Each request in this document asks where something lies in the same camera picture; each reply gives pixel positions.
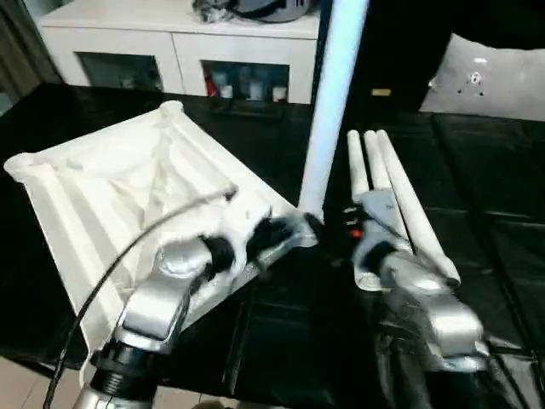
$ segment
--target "grey object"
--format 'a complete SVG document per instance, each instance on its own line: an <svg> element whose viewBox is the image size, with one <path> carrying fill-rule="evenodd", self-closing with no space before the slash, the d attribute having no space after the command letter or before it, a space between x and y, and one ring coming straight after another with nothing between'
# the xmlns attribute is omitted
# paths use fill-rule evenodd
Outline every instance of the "grey object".
<svg viewBox="0 0 545 409"><path fill-rule="evenodd" d="M149 277L127 301L115 338L139 349L169 353L189 309L191 286L211 263L212 255L201 239L161 247Z"/></svg>
<svg viewBox="0 0 545 409"><path fill-rule="evenodd" d="M235 0L231 7L246 19L282 23L300 18L312 5L313 0Z"/></svg>

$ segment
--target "black cable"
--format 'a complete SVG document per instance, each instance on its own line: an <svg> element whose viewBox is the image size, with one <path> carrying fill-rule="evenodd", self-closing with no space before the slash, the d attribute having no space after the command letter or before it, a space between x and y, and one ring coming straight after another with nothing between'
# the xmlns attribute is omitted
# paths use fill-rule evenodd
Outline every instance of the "black cable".
<svg viewBox="0 0 545 409"><path fill-rule="evenodd" d="M68 336L66 337L64 347L60 351L59 359L57 360L57 365L54 369L53 377L51 378L51 381L49 382L48 387L48 393L45 396L45 400L43 401L43 409L50 409L51 404L53 403L53 398L55 396L55 390L57 388L57 385L59 384L60 377L62 375L62 372L64 371L64 366L66 362L66 355L68 353L68 348L70 347L70 343L72 341L72 338L74 337L74 334L76 333L79 325L82 322L82 319L84 315L87 313L87 310L89 309L89 306L93 302L93 300L96 298L96 295L98 294L100 288L106 283L108 278L112 275L112 273L115 271L119 263L127 256L127 254L136 246L138 245L145 237L147 237L150 233L154 232L157 228L160 228L163 226L166 222L169 222L173 218L188 212L189 210L203 205L205 203L208 203L212 200L219 199L219 198L227 198L227 200L230 200L232 196L236 193L235 189L222 191L218 193L213 193L207 196L203 196L202 198L197 198L192 200L190 203L185 204L181 206L180 208L171 211L169 214L165 215L161 219L154 222L151 226L149 226L145 231L143 231L138 237L136 237L126 248L123 250L119 255L116 257L116 259L113 261L113 263L110 265L110 267L104 272L104 275L100 278L98 283L96 283L95 288L91 291L85 302L83 303L83 306L77 313L77 317L74 320L72 324L72 328L68 332Z"/></svg>

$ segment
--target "white panel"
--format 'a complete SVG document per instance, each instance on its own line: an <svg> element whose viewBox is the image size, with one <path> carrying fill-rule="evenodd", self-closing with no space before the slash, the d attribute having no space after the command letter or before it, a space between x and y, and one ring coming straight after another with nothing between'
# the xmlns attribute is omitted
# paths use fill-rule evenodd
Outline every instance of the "white panel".
<svg viewBox="0 0 545 409"><path fill-rule="evenodd" d="M167 32L43 27L42 34L60 74L70 85L89 85L76 52L151 55L164 91L184 91L172 37Z"/></svg>
<svg viewBox="0 0 545 409"><path fill-rule="evenodd" d="M316 41L173 34L186 92L207 95L202 60L290 66L289 102L310 103Z"/></svg>
<svg viewBox="0 0 545 409"><path fill-rule="evenodd" d="M115 255L141 233L145 225L131 222L134 217L141 220L141 210L144 220L149 214L164 216L172 210L170 206L178 207L206 194L202 191L202 180L209 181L213 192L236 186L238 199L244 201L250 214L261 211L263 205L270 206L275 216L295 211L294 206L201 130L181 108L180 102L168 101L159 109L40 153L15 155L4 164L13 178L25 185L74 311L80 310ZM169 149L168 155L157 150L160 141L165 143L161 147ZM155 172L158 164L173 163L171 158L175 158L177 166L162 167L169 174L156 176L163 174ZM189 176L186 173L189 168L194 170L190 172L191 180L185 178ZM164 187L170 177L175 178L170 180L175 182L176 190L167 194ZM163 188L156 189L156 180L159 184L165 182ZM145 201L145 208L138 209L136 196L150 198L152 189L161 191L161 208ZM219 201L194 209L177 219L176 223L182 222L183 226L171 224L170 230L161 232L161 238L170 233L184 239L196 233L216 232L220 220L224 220L224 209ZM136 259L139 251L139 247L133 249ZM124 299L138 282L137 272L130 263L130 259L123 260L82 321L89 351L100 347L111 333ZM235 274L232 284L222 288L234 292L256 272L247 268ZM208 313L228 295L224 290L215 290L216 286L221 288L218 283L224 284L226 276L222 277L205 285L192 299L186 325ZM87 367L83 367L82 377L89 375Z"/></svg>
<svg viewBox="0 0 545 409"><path fill-rule="evenodd" d="M494 49L453 34L421 109L545 121L545 49Z"/></svg>

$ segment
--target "white foam object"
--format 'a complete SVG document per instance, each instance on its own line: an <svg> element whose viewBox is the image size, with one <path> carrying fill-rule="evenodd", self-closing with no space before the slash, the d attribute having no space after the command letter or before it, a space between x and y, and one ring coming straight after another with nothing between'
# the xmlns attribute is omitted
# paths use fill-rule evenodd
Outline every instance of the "white foam object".
<svg viewBox="0 0 545 409"><path fill-rule="evenodd" d="M250 207L266 204L274 215L295 210L201 130L178 101L39 153L16 155L4 168L25 185L76 312L134 237L196 197L236 186ZM112 332L124 301L149 273L157 246L169 239L213 233L225 206L226 201L218 199L191 210L129 253L83 318L89 351ZM252 278L245 271L232 290ZM214 289L212 281L192 299L188 323L223 299L216 299ZM88 378L84 372L86 366L80 382Z"/></svg>
<svg viewBox="0 0 545 409"><path fill-rule="evenodd" d="M460 282L456 266L443 251L387 133L384 130L379 130L376 132L376 136L399 208L412 242L415 244L415 252L424 251L426 254L421 255L424 259L429 256L433 264L438 266L443 274Z"/></svg>

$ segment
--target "white cabinet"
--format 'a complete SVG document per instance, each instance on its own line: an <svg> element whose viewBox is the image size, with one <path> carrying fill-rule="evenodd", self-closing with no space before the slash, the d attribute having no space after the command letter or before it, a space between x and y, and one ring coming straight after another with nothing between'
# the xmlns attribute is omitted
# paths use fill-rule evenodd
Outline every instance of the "white cabinet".
<svg viewBox="0 0 545 409"><path fill-rule="evenodd" d="M214 80L227 78L234 97L284 92L280 99L310 102L318 12L282 24L205 24L191 3L75 0L43 17L41 32L68 84L211 95Z"/></svg>
<svg viewBox="0 0 545 409"><path fill-rule="evenodd" d="M117 84L184 92L170 33L43 27L42 35L60 74L70 85Z"/></svg>
<svg viewBox="0 0 545 409"><path fill-rule="evenodd" d="M260 81L261 87L266 88L264 91L266 94L271 94L271 89L277 83L276 85L287 89L289 102L308 103L310 101L315 41L293 38L174 34L174 43L188 94L207 95L204 68L207 64L213 67L214 62L224 61L231 63L231 66L224 66L222 69L224 74L231 77L227 80L230 83L241 81L241 75L238 73L244 68L253 69L254 74L247 73L252 77L255 76L255 71L259 73L260 70L264 70L266 72L263 75L267 79L260 78ZM285 80L282 78L282 67L287 74ZM251 78L242 81L250 82ZM240 89L241 85L235 85L236 88Z"/></svg>

